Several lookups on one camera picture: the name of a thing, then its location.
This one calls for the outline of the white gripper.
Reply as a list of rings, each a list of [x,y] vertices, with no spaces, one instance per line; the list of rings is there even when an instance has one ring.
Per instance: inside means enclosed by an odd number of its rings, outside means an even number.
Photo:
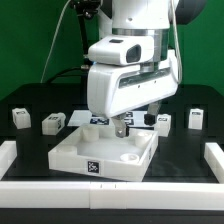
[[[88,74],[88,108],[94,115],[113,117],[115,135],[128,137],[125,112],[149,104],[144,123],[154,125],[161,107],[158,100],[176,93],[177,77],[178,64],[174,50],[168,51],[168,58],[161,61],[154,72],[141,71],[139,65],[119,67],[94,64]]]

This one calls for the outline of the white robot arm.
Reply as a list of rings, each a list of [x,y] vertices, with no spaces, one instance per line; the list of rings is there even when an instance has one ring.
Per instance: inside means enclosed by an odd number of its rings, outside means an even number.
[[[125,113],[146,105],[153,123],[160,101],[182,81],[180,50],[170,49],[177,26],[193,21],[207,0],[111,0],[100,10],[101,40],[88,50],[93,62],[87,83],[92,114],[110,118],[115,134],[129,134]]]

